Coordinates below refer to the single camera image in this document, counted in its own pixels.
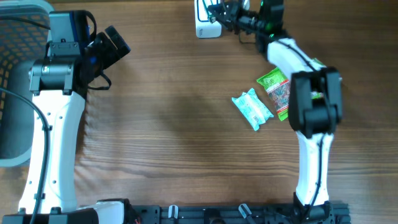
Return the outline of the green snack bag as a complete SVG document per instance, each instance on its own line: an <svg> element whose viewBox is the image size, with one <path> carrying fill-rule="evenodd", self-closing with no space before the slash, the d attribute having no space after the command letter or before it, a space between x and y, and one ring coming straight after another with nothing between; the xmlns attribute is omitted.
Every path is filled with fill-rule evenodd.
<svg viewBox="0 0 398 224"><path fill-rule="evenodd" d="M277 111L278 118L283 121L288 118L290 81L276 67L269 73L257 79L258 84L262 85L272 100Z"/></svg>

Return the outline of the light blue tissue pack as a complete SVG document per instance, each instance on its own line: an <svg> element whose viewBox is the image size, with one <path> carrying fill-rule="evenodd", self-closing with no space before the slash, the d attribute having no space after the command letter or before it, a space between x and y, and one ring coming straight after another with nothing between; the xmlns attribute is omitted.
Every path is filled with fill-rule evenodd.
<svg viewBox="0 0 398 224"><path fill-rule="evenodd" d="M231 101L236 105L241 114L246 118L254 131L258 131L260 125L265 124L274 115L268 107L258 98L254 88Z"/></svg>

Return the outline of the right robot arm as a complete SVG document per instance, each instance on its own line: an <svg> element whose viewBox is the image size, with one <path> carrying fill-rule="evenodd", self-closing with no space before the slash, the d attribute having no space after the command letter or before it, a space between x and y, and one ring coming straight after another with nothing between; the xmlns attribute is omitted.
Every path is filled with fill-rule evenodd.
<svg viewBox="0 0 398 224"><path fill-rule="evenodd" d="M333 205L327 190L328 157L337 125L343 117L340 74L314 62L283 28L283 1L262 1L259 11L241 1L221 1L207 7L210 22L235 34L255 35L257 50L289 79L288 119L299 144L299 178L291 213L274 210L271 217L291 223L341 223L344 205Z"/></svg>

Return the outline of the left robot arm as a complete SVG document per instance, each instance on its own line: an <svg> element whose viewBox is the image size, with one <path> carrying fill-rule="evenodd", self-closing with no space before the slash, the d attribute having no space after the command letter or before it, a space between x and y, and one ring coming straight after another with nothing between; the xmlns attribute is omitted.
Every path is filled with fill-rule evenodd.
<svg viewBox="0 0 398 224"><path fill-rule="evenodd" d="M135 223L127 199L78 207L76 141L91 82L130 52L114 27L97 31L86 10L52 11L44 58L29 70L35 123L29 173L18 211L4 223Z"/></svg>

